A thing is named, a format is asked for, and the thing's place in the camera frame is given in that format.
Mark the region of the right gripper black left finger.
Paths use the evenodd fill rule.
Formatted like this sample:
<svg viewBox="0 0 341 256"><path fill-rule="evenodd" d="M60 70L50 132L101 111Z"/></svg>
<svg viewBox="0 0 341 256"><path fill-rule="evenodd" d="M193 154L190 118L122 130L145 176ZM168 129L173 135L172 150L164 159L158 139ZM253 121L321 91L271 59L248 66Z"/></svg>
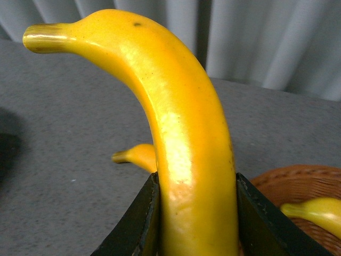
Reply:
<svg viewBox="0 0 341 256"><path fill-rule="evenodd" d="M159 212L159 179L158 174L153 173L92 255L157 255Z"/></svg>

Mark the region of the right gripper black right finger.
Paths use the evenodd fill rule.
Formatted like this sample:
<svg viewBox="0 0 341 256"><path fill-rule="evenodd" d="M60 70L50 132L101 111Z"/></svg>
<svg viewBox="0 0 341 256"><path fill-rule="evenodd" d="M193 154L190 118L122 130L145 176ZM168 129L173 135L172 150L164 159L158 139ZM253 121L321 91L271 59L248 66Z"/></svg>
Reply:
<svg viewBox="0 0 341 256"><path fill-rule="evenodd" d="M241 173L236 179L239 239L244 255L332 255Z"/></svg>

